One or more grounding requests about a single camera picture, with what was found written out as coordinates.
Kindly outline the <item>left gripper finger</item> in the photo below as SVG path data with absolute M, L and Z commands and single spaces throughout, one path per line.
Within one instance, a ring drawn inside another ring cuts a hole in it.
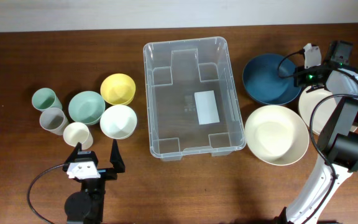
M 82 151 L 82 143 L 78 142 L 72 153 L 66 159 L 65 164 L 70 164 L 71 162 L 73 162 L 77 158 L 78 153 L 81 151 Z
M 113 169 L 116 173 L 124 173 L 125 172 L 125 164 L 122 160 L 121 154 L 119 152 L 117 140 L 114 139 L 112 142 L 112 149 L 110 155 L 110 163 L 113 165 Z

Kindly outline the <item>cream cup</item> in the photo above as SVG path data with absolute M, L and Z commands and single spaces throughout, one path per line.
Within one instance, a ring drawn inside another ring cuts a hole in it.
M 63 139 L 70 146 L 81 143 L 82 150 L 87 150 L 93 145 L 93 136 L 89 128 L 80 122 L 69 124 L 63 132 Z

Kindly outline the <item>cream plate front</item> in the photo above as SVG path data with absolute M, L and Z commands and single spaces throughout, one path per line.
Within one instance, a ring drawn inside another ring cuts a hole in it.
M 255 157 L 275 166 L 298 162 L 310 143 L 308 128 L 300 116 L 277 105 L 252 112 L 245 122 L 244 136 Z

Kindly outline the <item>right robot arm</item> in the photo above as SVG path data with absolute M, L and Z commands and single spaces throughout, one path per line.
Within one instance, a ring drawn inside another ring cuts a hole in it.
M 337 106 L 318 138 L 309 132 L 316 164 L 299 196 L 274 223 L 317 223 L 335 191 L 358 171 L 358 69 L 349 65 L 352 48 L 350 42 L 334 40 L 324 57 L 315 44 L 297 51 L 305 64 L 292 74 L 294 85 L 330 91 L 317 105 L 335 99 Z

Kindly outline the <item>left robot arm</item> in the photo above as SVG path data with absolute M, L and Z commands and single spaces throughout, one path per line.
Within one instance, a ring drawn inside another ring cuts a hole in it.
M 80 191 L 71 194 L 66 199 L 67 223 L 101 223 L 103 221 L 105 183 L 109 180 L 116 180 L 119 173 L 125 172 L 125 164 L 116 140 L 112 142 L 109 161 L 112 167 L 97 168 L 96 153 L 82 150 L 80 142 L 76 144 L 62 168 L 69 179 L 81 184 Z

